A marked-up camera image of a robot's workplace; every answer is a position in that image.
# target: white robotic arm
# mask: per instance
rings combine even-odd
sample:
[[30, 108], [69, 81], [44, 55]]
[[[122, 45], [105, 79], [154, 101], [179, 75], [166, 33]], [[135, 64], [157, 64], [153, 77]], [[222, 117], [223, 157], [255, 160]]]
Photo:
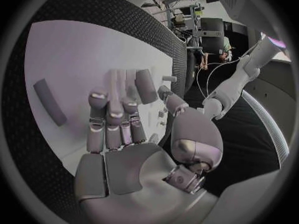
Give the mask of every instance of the white robotic arm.
[[223, 81], [204, 101], [204, 114], [212, 119], [221, 119], [239, 99], [245, 85], [260, 74], [265, 66], [280, 49], [265, 37], [250, 55], [241, 58], [235, 73]]

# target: black mesh fabric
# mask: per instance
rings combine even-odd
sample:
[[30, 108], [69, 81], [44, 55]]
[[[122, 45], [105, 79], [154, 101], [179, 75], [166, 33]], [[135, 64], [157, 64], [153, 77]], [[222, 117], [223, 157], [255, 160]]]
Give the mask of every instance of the black mesh fabric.
[[[13, 159], [28, 186], [68, 223], [87, 223], [76, 204], [74, 177], [52, 152], [32, 115], [24, 79], [24, 55], [30, 25], [44, 20], [76, 20], [105, 26], [159, 49], [173, 58], [172, 90], [184, 95], [185, 45], [141, 8], [125, 0], [48, 0], [19, 37], [10, 56], [2, 91], [3, 126]], [[171, 122], [167, 124], [166, 136]]]

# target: black fabric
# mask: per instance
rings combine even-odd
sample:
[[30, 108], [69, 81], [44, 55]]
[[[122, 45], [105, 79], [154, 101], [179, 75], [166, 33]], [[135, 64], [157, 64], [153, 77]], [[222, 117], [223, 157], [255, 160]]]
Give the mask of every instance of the black fabric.
[[[197, 108], [202, 107], [204, 98], [192, 86], [184, 99], [190, 107]], [[220, 196], [234, 183], [279, 169], [278, 156], [265, 126], [242, 97], [222, 119], [213, 121], [222, 135], [223, 158], [207, 174], [204, 188], [209, 192]], [[170, 139], [165, 149], [170, 153]]]
[[[88, 223], [74, 196], [74, 177], [48, 146], [34, 120], [24, 80], [24, 56], [30, 25], [45, 20], [76, 20], [102, 25], [144, 41], [173, 60], [171, 84], [184, 95], [185, 44], [147, 12], [125, 0], [48, 0], [34, 15], [11, 53], [3, 83], [2, 116], [11, 155], [28, 186], [68, 223]], [[172, 118], [169, 116], [167, 135]]]

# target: person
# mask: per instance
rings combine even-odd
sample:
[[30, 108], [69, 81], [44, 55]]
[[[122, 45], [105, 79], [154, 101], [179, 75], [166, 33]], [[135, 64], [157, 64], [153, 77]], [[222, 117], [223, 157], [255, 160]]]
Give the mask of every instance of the person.
[[[232, 60], [232, 46], [230, 44], [229, 38], [224, 37], [224, 44], [223, 44], [223, 53], [219, 55], [219, 63], [230, 62]], [[208, 69], [208, 55], [209, 53], [204, 53], [201, 56], [201, 63], [200, 68], [203, 70]]]

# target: purple light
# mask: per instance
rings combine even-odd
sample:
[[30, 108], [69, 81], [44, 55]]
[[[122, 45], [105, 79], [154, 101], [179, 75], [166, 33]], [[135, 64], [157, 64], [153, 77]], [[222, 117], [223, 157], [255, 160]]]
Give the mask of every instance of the purple light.
[[282, 41], [279, 41], [279, 40], [275, 40], [273, 38], [270, 38], [268, 37], [269, 40], [276, 46], [280, 47], [280, 48], [286, 48], [286, 45], [282, 42]]

